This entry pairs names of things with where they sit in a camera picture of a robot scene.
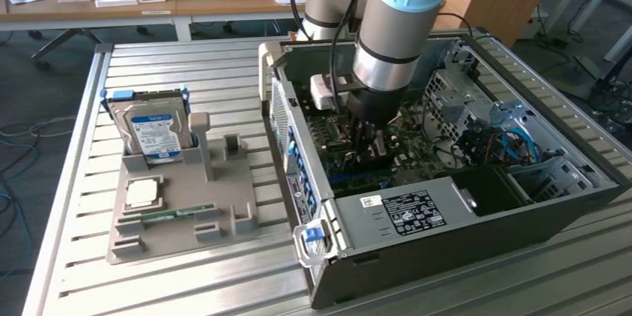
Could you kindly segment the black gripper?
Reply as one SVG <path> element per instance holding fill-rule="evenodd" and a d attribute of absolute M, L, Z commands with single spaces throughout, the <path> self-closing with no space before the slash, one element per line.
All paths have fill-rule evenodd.
<path fill-rule="evenodd" d="M 384 128 L 397 115 L 404 97 L 404 90 L 377 91 L 353 90 L 348 94 L 347 108 L 351 116 L 363 124 Z"/>

